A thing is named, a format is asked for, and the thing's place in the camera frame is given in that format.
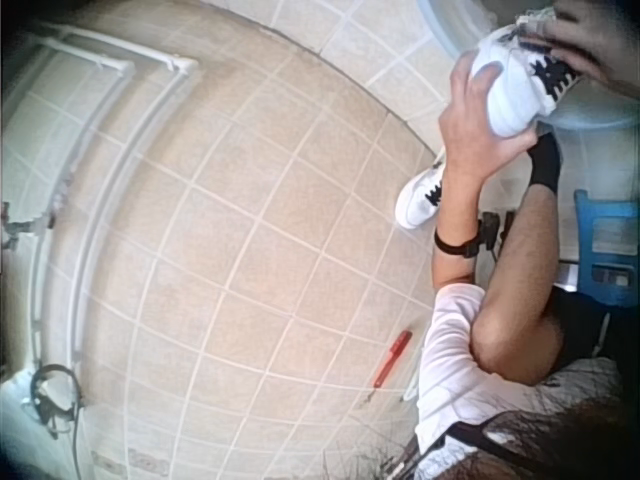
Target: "shoelace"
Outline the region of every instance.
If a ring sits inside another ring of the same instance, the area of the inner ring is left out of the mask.
[[[531,64],[533,74],[542,81],[547,95],[557,102],[560,94],[578,79],[578,74],[566,63],[546,55],[544,61],[545,64],[540,60]]]
[[[429,200],[429,203],[434,207],[437,207],[440,203],[440,198],[442,197],[442,185],[439,183],[435,186],[433,190],[429,193],[425,193],[425,198]]]

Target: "person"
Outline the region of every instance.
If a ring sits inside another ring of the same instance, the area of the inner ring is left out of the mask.
[[[447,162],[432,256],[437,294],[420,363],[421,456],[412,475],[638,478],[637,410],[627,406],[637,407],[629,393],[638,381],[637,309],[608,309],[607,317],[596,302],[553,291],[561,152],[534,127],[511,138],[492,133],[487,95],[501,68],[489,64],[471,78],[475,55],[454,67],[440,118]],[[484,291],[474,285],[469,248],[480,191],[525,151],[529,186]],[[631,367],[619,371],[616,362]]]
[[[523,26],[550,55],[628,97],[640,99],[640,17],[633,0],[555,0],[555,19]]]

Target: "chair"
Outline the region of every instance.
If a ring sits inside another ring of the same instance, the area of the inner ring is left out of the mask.
[[[590,200],[585,190],[574,193],[578,216],[580,269],[578,291],[617,307],[638,305],[638,253],[594,252],[595,222],[603,218],[638,219],[635,202]]]

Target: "black shorts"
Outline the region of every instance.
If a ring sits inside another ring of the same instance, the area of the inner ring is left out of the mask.
[[[638,307],[609,307],[580,293],[553,289],[548,312],[556,319],[564,342],[553,371],[580,358],[590,358],[598,344],[604,317],[610,315],[606,337],[598,356],[616,362],[622,379],[623,400],[637,406],[640,369],[638,368]]]

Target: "sneaker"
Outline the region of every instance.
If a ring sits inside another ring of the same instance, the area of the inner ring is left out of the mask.
[[[526,21],[527,16],[520,17],[518,25]],[[581,78],[569,65],[549,56],[548,47],[520,42],[518,25],[503,27],[481,40],[471,69],[475,75],[491,62],[503,66],[487,105],[491,128],[501,137],[517,135],[534,118],[550,115]]]
[[[433,217],[440,208],[444,151],[434,164],[407,183],[396,202],[396,221],[407,229],[418,228]]]

